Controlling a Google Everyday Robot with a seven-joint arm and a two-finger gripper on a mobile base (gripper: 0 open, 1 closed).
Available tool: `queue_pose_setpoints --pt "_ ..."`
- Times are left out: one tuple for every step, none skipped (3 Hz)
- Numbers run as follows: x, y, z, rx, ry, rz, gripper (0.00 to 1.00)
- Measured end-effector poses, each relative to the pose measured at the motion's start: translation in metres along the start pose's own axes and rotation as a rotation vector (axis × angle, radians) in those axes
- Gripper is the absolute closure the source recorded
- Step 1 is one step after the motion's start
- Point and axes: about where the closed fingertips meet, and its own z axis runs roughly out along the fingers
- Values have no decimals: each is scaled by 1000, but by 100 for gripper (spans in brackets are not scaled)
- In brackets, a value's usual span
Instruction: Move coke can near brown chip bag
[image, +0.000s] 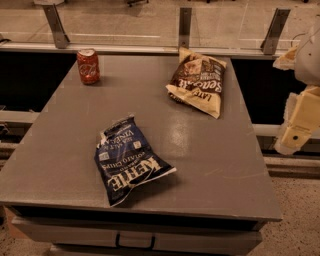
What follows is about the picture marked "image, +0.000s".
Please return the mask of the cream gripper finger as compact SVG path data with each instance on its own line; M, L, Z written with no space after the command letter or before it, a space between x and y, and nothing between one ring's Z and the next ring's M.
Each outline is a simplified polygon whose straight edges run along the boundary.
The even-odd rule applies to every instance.
M280 70L293 70L295 68L295 57L296 57L297 47L291 47L285 54L278 57L274 63L273 67Z
M290 93L283 118L274 148L280 154L291 155L320 127L320 87L308 85L300 94Z

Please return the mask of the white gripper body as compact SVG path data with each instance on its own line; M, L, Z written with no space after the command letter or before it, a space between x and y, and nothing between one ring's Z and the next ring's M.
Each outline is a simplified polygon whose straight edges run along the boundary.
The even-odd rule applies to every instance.
M300 40L295 58L295 77L307 85L320 86L320 17Z

